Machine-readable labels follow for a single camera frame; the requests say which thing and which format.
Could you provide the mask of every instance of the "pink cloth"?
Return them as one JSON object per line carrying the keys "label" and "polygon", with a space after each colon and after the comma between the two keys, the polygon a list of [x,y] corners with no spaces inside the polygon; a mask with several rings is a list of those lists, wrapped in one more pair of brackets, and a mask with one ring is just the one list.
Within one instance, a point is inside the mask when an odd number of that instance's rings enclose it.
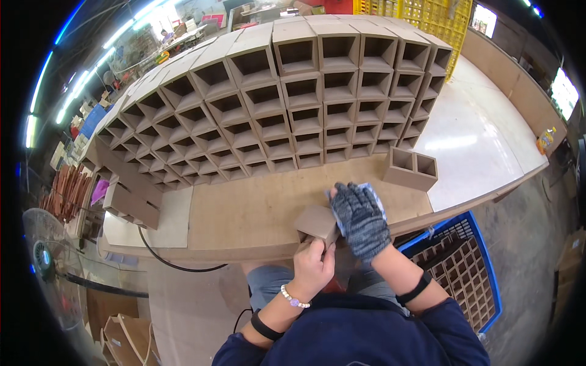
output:
{"label": "pink cloth", "polygon": [[94,189],[94,193],[91,195],[92,206],[95,205],[95,203],[98,202],[100,199],[106,196],[106,190],[108,189],[109,185],[110,183],[105,179],[101,179],[98,181],[98,183],[96,184],[96,189]]}

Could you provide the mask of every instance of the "pearl bracelet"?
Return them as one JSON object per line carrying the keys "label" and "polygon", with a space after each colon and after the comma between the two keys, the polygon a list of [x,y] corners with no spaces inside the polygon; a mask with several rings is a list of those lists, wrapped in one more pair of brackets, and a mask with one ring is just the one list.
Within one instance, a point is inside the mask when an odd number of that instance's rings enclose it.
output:
{"label": "pearl bracelet", "polygon": [[305,304],[305,303],[300,302],[299,299],[291,297],[291,295],[289,295],[289,293],[287,292],[285,285],[281,286],[281,293],[283,294],[283,296],[285,296],[287,301],[289,301],[289,304],[291,304],[291,306],[298,306],[298,307],[303,307],[303,308],[307,308],[307,307],[311,306],[311,303]]}

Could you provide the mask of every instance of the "navy blue shirt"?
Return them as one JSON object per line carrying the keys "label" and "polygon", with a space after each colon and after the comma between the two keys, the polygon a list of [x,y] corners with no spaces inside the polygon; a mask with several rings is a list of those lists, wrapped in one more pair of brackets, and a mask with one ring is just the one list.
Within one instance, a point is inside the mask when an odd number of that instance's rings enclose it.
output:
{"label": "navy blue shirt", "polygon": [[236,333],[212,365],[490,364],[452,298],[416,318],[405,317],[392,302],[370,296],[320,294],[313,303],[268,351]]}

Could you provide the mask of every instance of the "human hand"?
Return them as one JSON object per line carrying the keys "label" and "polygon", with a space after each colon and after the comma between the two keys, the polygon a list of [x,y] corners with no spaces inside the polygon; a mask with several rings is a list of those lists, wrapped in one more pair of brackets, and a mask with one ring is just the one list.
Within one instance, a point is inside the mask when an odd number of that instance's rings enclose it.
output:
{"label": "human hand", "polygon": [[330,190],[330,206],[345,230],[352,253],[365,264],[389,244],[390,231],[371,192],[354,183],[336,183]]}
{"label": "human hand", "polygon": [[309,302],[332,279],[336,243],[332,243],[321,261],[325,244],[313,239],[311,245],[293,256],[295,278],[287,285],[287,292],[301,302]]}

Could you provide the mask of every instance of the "sleeve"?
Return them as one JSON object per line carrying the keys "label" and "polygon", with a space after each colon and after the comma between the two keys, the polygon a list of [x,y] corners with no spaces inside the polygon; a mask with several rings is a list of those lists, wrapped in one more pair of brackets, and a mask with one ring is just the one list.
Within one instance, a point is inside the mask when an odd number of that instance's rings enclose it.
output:
{"label": "sleeve", "polygon": [[456,300],[449,298],[426,310],[420,320],[442,345],[452,365],[490,365],[488,353]]}
{"label": "sleeve", "polygon": [[242,333],[234,333],[220,347],[212,366],[258,366],[265,355],[265,350],[248,342]]}

